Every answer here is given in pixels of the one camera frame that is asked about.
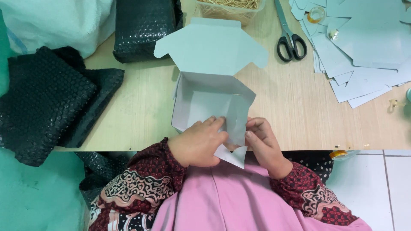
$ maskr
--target woman's left hand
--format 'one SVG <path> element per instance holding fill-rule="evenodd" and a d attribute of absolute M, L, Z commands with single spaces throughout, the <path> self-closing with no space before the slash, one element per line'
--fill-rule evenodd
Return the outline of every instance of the woman's left hand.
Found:
<path fill-rule="evenodd" d="M 224 122 L 224 117 L 217 119 L 211 116 L 204 122 L 197 121 L 182 134 L 169 139 L 168 145 L 174 158 L 183 167 L 216 166 L 220 159 L 214 153 L 229 138 L 227 132 L 218 132 Z"/>

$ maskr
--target green wall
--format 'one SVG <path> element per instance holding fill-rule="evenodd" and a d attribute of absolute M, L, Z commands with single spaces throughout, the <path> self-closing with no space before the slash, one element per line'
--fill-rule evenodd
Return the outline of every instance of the green wall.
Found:
<path fill-rule="evenodd" d="M 7 91 L 11 55 L 0 10 L 0 96 Z M 82 179 L 83 163 L 73 152 L 52 152 L 43 165 L 30 167 L 0 148 L 0 231 L 83 230 Z"/>

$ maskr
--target pink hijab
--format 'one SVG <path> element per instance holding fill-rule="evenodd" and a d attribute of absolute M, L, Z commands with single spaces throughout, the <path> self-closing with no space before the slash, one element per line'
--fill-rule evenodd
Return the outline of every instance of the pink hijab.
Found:
<path fill-rule="evenodd" d="M 269 185 L 267 170 L 222 161 L 190 167 L 182 190 L 161 205 L 152 231 L 371 231 L 360 218 L 348 226 L 304 217 Z"/>

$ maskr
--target white cardboard box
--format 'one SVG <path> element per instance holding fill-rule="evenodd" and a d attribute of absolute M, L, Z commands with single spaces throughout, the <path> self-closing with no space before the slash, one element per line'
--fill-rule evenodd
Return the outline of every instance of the white cardboard box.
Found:
<path fill-rule="evenodd" d="M 157 41 L 154 55 L 169 54 L 180 70 L 171 125 L 183 132 L 196 121 L 225 116 L 229 142 L 244 146 L 248 109 L 256 94 L 235 75 L 250 62 L 263 68 L 268 51 L 241 29 L 240 21 L 192 18 L 191 24 Z M 244 168 L 246 147 L 215 156 Z"/>

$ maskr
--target hand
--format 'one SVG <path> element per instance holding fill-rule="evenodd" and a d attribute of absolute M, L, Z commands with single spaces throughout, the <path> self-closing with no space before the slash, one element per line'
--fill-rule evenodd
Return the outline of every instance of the hand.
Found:
<path fill-rule="evenodd" d="M 204 122 L 197 121 L 182 134 L 169 139 L 168 145 L 174 158 L 183 167 L 216 166 L 220 159 L 214 153 L 229 138 L 227 132 L 218 132 L 224 122 L 224 117 L 216 119 L 211 116 Z"/>
<path fill-rule="evenodd" d="M 286 177 L 293 169 L 293 164 L 283 156 L 268 121 L 265 118 L 249 117 L 246 130 L 246 145 L 252 147 L 261 167 L 267 169 L 273 179 Z"/>

